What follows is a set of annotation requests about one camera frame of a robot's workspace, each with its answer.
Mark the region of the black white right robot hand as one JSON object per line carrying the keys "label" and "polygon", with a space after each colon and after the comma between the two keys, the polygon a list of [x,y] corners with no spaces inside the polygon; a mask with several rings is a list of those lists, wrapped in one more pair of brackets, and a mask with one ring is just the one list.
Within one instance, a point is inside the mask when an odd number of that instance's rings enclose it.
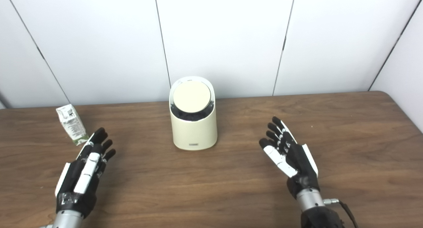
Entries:
{"label": "black white right robot hand", "polygon": [[296,198],[304,189],[319,191],[318,168],[308,146],[297,143],[290,129],[275,116],[267,126],[267,137],[259,140],[260,147],[287,175],[290,194]]}

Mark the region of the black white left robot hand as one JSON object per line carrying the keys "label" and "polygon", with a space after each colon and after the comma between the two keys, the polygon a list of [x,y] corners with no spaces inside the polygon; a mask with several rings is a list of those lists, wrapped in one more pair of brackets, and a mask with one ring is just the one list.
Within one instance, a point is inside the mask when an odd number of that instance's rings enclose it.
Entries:
{"label": "black white left robot hand", "polygon": [[110,149],[105,128],[97,129],[85,143],[79,155],[65,164],[55,190],[56,212],[72,210],[87,218],[94,209],[96,191],[108,161],[116,150]]}

